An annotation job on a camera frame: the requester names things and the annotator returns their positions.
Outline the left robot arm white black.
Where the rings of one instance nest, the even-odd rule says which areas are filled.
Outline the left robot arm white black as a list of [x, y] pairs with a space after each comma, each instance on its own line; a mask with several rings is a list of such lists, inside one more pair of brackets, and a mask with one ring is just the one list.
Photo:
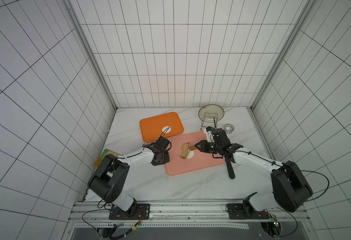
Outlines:
[[155, 142], [142, 146], [141, 150], [122, 156], [106, 155], [88, 181], [88, 188], [107, 204], [132, 214], [136, 200], [124, 190], [130, 169], [144, 165], [160, 166], [170, 162], [171, 142], [159, 137]]

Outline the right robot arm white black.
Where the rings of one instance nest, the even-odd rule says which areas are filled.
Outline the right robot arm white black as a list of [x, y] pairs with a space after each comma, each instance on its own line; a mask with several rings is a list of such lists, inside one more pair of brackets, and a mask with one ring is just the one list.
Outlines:
[[265, 177], [271, 186], [264, 190], [255, 187], [255, 191], [243, 199], [248, 209], [261, 212], [281, 208], [294, 213], [313, 195], [313, 190], [296, 163], [285, 163], [266, 159], [246, 150], [242, 145], [231, 143], [223, 129], [207, 127], [206, 139], [195, 144], [202, 153], [219, 155], [224, 159], [230, 179], [235, 178], [232, 163], [240, 164]]

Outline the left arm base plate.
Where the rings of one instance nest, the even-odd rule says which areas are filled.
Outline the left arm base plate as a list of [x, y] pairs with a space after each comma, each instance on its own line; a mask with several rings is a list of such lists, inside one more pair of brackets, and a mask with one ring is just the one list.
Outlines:
[[150, 204], [133, 204], [127, 211], [123, 211], [115, 205], [111, 205], [110, 220], [148, 220]]

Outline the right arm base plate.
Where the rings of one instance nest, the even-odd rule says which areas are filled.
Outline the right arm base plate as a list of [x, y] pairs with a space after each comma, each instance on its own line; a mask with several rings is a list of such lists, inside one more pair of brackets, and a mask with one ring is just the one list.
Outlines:
[[227, 204], [226, 212], [230, 220], [268, 220], [268, 214], [256, 212], [250, 205]]

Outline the pink plastic tray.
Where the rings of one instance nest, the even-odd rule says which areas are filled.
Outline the pink plastic tray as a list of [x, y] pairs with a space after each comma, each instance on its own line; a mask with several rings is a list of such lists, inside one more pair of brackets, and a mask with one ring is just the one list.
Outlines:
[[194, 151], [194, 156], [191, 159], [180, 158], [180, 152], [184, 144], [195, 145], [201, 140], [207, 140], [203, 131], [173, 136], [168, 138], [168, 140], [172, 146], [169, 150], [170, 162], [165, 164], [165, 170], [170, 176], [215, 167], [225, 163], [224, 159], [214, 159], [212, 154], [202, 153], [199, 150]]

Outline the wooden rolling pin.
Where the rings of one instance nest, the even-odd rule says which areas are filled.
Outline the wooden rolling pin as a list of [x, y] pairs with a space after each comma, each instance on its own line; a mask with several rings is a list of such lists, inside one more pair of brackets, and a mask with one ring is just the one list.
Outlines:
[[184, 144], [180, 152], [180, 157], [182, 159], [190, 159], [194, 156], [194, 151], [196, 149], [197, 148], [195, 146], [192, 146], [190, 143]]

